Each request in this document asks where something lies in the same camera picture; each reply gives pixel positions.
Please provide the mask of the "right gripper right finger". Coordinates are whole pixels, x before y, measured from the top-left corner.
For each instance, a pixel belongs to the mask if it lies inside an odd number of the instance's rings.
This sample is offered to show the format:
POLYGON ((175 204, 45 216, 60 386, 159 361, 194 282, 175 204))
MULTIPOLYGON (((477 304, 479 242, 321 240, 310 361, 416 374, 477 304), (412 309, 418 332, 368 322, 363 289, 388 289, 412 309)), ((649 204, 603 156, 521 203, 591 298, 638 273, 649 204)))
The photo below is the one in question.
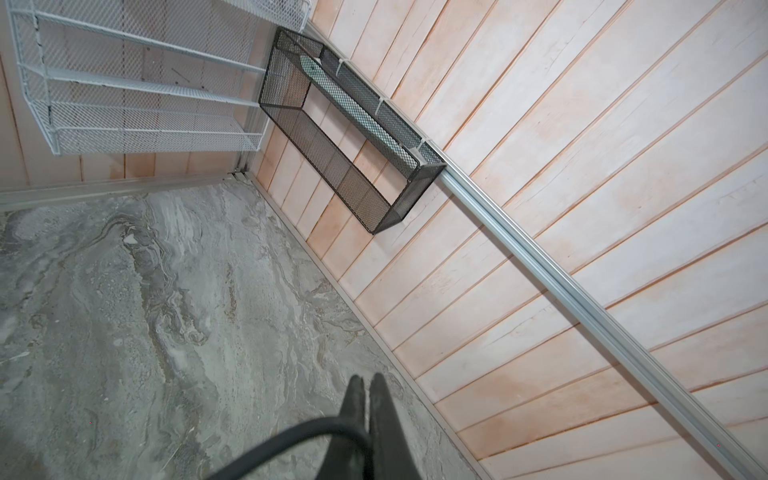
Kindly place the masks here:
POLYGON ((370 390, 368 479, 421 479, 401 427, 386 379, 376 373, 370 390))

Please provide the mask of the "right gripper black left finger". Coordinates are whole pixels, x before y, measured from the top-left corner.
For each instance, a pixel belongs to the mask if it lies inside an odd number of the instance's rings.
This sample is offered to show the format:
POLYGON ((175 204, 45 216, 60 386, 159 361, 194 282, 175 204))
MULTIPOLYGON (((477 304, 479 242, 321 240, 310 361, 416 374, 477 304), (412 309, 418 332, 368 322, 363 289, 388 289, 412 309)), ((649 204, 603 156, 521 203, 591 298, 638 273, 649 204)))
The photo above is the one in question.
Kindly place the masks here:
MULTIPOLYGON (((353 375, 346 388, 339 417, 349 420, 366 432, 366 394, 364 380, 353 375)), ((363 479, 365 454, 356 441, 344 435, 333 435, 317 479, 363 479)))

